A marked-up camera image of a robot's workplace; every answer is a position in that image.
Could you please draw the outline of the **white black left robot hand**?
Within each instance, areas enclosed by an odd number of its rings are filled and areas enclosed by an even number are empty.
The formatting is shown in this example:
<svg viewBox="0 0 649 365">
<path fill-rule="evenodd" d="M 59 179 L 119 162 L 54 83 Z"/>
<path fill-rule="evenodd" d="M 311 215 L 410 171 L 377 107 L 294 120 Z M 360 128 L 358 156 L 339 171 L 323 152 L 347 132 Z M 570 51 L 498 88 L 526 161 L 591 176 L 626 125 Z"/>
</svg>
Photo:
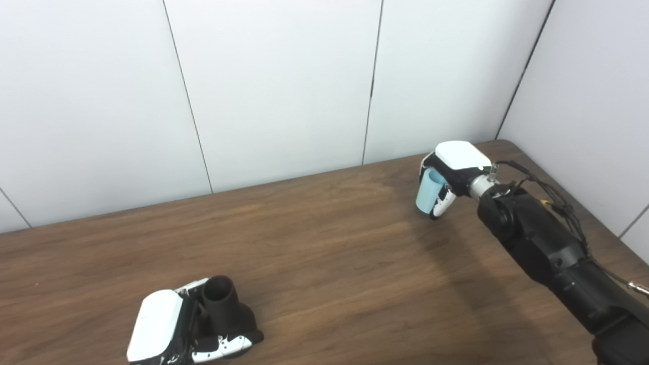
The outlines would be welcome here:
<svg viewBox="0 0 649 365">
<path fill-rule="evenodd" d="M 245 355 L 264 340 L 230 277 L 194 280 L 144 298 L 127 348 L 130 364 L 202 364 Z"/>
</svg>

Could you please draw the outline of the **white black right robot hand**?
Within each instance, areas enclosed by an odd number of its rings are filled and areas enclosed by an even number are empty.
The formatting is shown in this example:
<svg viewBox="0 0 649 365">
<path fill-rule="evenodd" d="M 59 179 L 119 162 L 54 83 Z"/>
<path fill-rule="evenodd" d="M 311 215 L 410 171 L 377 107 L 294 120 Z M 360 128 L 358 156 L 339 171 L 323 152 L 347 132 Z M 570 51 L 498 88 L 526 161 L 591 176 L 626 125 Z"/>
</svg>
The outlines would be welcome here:
<svg viewBox="0 0 649 365">
<path fill-rule="evenodd" d="M 420 162 L 417 208 L 437 220 L 456 197 L 479 201 L 493 185 L 493 162 L 468 141 L 439 143 Z"/>
</svg>

